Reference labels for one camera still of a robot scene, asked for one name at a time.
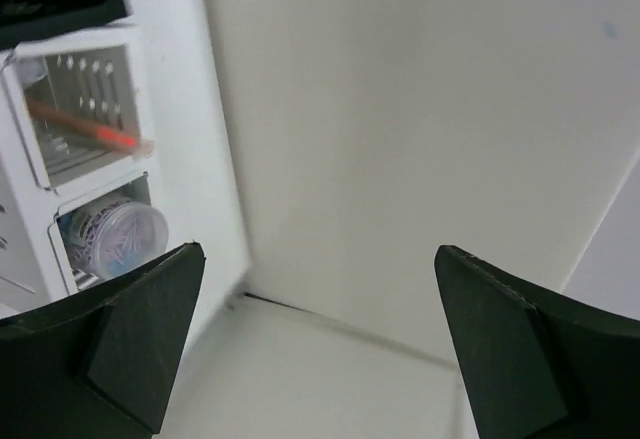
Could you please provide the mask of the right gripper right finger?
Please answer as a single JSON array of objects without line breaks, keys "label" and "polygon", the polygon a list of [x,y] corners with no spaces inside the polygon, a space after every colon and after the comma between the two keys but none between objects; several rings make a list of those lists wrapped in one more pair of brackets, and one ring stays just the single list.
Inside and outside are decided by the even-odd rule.
[{"label": "right gripper right finger", "polygon": [[457,246],[440,246],[434,269],[480,437],[638,437],[638,321]]}]

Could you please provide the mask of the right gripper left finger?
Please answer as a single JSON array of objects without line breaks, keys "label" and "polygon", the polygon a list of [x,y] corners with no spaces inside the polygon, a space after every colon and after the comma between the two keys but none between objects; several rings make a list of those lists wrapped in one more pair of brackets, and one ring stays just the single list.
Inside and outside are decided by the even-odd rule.
[{"label": "right gripper left finger", "polygon": [[161,431],[205,255],[185,243],[117,278],[1,321],[4,438]]}]

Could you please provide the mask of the clear jar purple clips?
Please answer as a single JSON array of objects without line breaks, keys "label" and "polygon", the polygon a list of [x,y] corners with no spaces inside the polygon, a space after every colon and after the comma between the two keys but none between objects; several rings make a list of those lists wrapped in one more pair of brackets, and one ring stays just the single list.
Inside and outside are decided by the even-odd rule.
[{"label": "clear jar purple clips", "polygon": [[162,255],[169,238],[158,209],[119,193],[63,215],[58,225],[71,266],[105,280]]}]

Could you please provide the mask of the red thin pen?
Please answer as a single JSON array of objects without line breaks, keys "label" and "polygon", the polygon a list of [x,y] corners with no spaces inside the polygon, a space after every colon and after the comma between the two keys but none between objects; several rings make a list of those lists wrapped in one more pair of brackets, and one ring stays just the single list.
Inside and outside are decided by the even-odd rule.
[{"label": "red thin pen", "polygon": [[133,157],[150,157],[154,153],[155,144],[152,141],[136,138],[109,125],[59,111],[53,106],[31,99],[26,100],[26,107],[32,118],[93,141],[101,149]]}]

